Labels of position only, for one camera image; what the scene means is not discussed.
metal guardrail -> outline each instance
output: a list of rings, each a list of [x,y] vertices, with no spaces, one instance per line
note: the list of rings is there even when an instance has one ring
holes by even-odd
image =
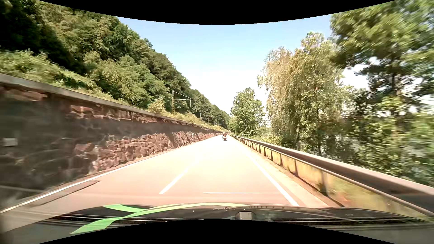
[[[230,135],[343,207],[434,217],[434,188],[316,155]]]

blue sky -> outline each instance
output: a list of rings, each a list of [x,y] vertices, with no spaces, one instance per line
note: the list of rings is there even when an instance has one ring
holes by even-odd
[[[233,98],[247,87],[265,105],[266,94],[256,85],[263,60],[271,49],[294,50],[309,31],[329,36],[331,15],[301,20],[245,25],[188,25],[135,20],[120,21],[147,38],[159,53],[167,54],[191,83],[211,103],[230,113]],[[345,71],[345,82],[364,87],[362,77]]]

bush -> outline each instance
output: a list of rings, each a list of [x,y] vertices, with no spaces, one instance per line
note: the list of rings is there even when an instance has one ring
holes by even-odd
[[[149,104],[148,111],[156,114],[163,114],[166,112],[166,109],[164,108],[164,98],[159,97],[157,98],[153,103]]]

guardrail post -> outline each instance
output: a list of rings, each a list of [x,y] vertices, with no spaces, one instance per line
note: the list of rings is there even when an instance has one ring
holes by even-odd
[[[326,186],[326,182],[327,182],[327,173],[325,173],[324,171],[321,171],[321,187],[320,187],[320,192],[324,195],[327,196],[327,186]]]

road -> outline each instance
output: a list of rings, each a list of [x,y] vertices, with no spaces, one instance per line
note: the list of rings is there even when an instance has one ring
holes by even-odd
[[[83,181],[2,213],[5,230],[107,204],[226,202],[328,206],[232,137],[227,141],[213,137]]]

